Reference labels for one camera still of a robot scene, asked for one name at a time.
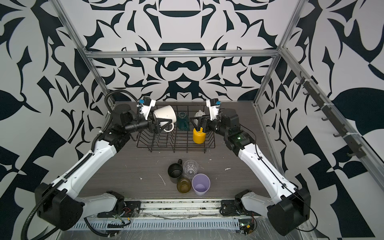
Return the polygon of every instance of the white cup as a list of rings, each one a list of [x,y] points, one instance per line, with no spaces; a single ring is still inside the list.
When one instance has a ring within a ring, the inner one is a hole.
[[[153,115],[156,118],[164,118],[164,119],[172,120],[172,123],[170,124],[172,125],[172,128],[170,130],[164,129],[165,132],[171,132],[174,129],[174,123],[176,122],[176,114],[175,114],[175,110],[173,110],[173,108],[170,105],[154,110]],[[167,124],[167,122],[160,122],[160,127],[164,126],[165,124]]]

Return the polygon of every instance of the black mug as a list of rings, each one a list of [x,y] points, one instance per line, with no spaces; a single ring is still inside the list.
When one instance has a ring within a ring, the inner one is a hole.
[[[177,163],[172,163],[168,167],[168,176],[171,180],[171,182],[177,184],[177,182],[180,180],[181,176],[183,175],[183,160],[179,159]]]

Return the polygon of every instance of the dish rack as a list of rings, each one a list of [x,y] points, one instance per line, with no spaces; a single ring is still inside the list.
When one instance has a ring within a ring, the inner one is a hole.
[[[172,106],[175,110],[176,116],[180,112],[186,113],[189,117],[194,117],[195,113],[199,110],[205,112],[206,115],[209,114],[209,109],[205,103],[196,103],[189,105],[180,105],[177,103],[156,103],[152,109],[156,110],[167,105]],[[208,132],[204,143],[196,144],[193,141],[193,125],[189,122],[190,131],[182,131],[177,127],[177,122],[174,123],[174,129],[171,132],[162,131],[160,134],[151,133],[149,130],[144,130],[139,133],[137,139],[138,148],[148,148],[150,152],[152,151],[201,151],[206,152],[207,149],[215,148],[215,134],[213,132]]]

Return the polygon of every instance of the patterned wallpaper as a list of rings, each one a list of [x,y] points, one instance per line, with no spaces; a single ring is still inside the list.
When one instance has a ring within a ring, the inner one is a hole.
[[[309,0],[288,49],[383,157],[383,1]],[[260,99],[287,179],[311,193],[319,239],[382,239],[384,192],[281,60]],[[310,222],[315,225],[313,213]]]
[[[0,2],[0,238],[20,239],[35,188],[90,149],[107,110],[50,3]],[[28,238],[47,226],[35,216]]]
[[[276,49],[297,0],[61,2],[87,49],[137,51]]]
[[[164,101],[253,100],[271,57],[108,58],[94,61],[110,90]],[[117,101],[130,101],[114,95]]]

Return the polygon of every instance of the purple cup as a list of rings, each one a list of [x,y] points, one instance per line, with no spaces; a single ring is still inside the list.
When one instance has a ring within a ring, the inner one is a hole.
[[[192,179],[192,188],[198,196],[203,196],[210,186],[211,181],[205,174],[196,174]]]

